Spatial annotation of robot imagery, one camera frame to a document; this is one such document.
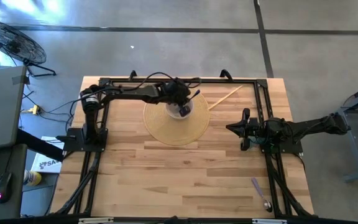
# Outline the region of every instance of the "computer mouse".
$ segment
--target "computer mouse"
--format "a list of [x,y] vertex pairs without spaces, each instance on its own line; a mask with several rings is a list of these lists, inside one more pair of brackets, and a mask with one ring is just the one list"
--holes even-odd
[[12,194],[12,173],[5,172],[0,175],[0,203],[7,202]]

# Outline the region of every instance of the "desk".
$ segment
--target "desk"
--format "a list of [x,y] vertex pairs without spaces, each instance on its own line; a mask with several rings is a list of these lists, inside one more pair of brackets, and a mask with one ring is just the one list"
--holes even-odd
[[4,173],[8,160],[9,165],[7,167],[7,171],[12,172],[13,174],[11,180],[12,195],[6,203],[0,204],[0,219],[19,218],[20,216],[26,154],[27,146],[25,144],[0,148],[0,175]]
[[[99,79],[84,77],[81,89],[98,84]],[[200,90],[212,105],[239,85],[204,83]],[[268,79],[268,88],[274,115],[291,120],[283,79]],[[250,108],[251,117],[257,117],[252,86],[244,85],[213,108],[206,132],[185,146],[168,146],[155,140],[143,124],[144,105],[131,100],[110,103],[108,143],[101,156],[93,217],[273,217],[263,209],[251,182],[251,177],[256,177],[270,197],[264,156],[256,146],[240,151],[240,139],[225,128],[241,120],[245,107]],[[73,126],[81,127],[84,118],[79,103]],[[83,157],[83,152],[74,152],[63,161],[51,211],[61,208],[76,189]],[[282,157],[289,189],[313,213],[301,162],[292,154]]]

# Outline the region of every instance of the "metal spoon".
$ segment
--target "metal spoon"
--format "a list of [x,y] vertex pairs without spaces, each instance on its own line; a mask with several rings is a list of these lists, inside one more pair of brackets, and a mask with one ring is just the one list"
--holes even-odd
[[258,194],[264,200],[264,208],[266,209],[266,211],[272,212],[273,211],[272,204],[268,200],[266,200],[266,198],[264,197],[264,194],[262,193],[262,189],[260,189],[260,187],[259,187],[258,181],[256,180],[255,177],[251,178],[251,180],[252,180],[252,183],[254,184],[254,187],[256,188],[256,191],[258,191]]

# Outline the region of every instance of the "wooden chopstick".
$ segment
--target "wooden chopstick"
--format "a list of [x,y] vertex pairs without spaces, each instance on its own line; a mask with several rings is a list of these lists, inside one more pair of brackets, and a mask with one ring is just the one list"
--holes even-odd
[[216,103],[214,103],[212,106],[210,106],[210,107],[208,108],[208,110],[211,110],[211,109],[214,108],[216,105],[220,104],[222,101],[224,101],[227,97],[231,96],[233,93],[235,93],[235,92],[236,92],[237,90],[239,90],[241,87],[242,87],[242,85],[239,86],[239,87],[237,87],[235,90],[231,91],[231,92],[230,92],[229,94],[227,94],[226,96],[222,97],[220,100],[218,100],[218,101],[217,101]]

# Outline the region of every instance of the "gray floor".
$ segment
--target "gray floor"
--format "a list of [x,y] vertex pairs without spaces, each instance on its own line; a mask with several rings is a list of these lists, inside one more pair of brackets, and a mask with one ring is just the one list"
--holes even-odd
[[[260,0],[260,5],[266,29],[358,30],[358,1]],[[20,25],[257,28],[250,0],[1,0],[0,21]],[[235,77],[266,77],[258,34],[25,33],[45,49],[48,59],[44,66],[58,73],[56,77],[31,79],[30,89],[35,91],[31,98],[46,110],[75,99],[84,75],[128,75],[136,70],[142,75],[162,71],[205,77],[217,76],[226,68]],[[268,35],[267,43],[274,75],[285,79],[295,121],[331,113],[358,91],[358,36]],[[14,64],[0,53],[0,65]],[[31,106],[24,100],[23,109]],[[23,115],[22,123],[38,137],[64,133],[63,123],[31,115]],[[358,220],[358,181],[342,181],[344,174],[356,170],[348,138],[317,134],[305,137],[302,144],[315,213]],[[29,152],[27,168],[33,159],[34,153]],[[43,186],[53,185],[55,178],[46,177]],[[51,187],[25,192],[22,213],[43,215],[51,193]],[[44,201],[41,207],[37,198]]]

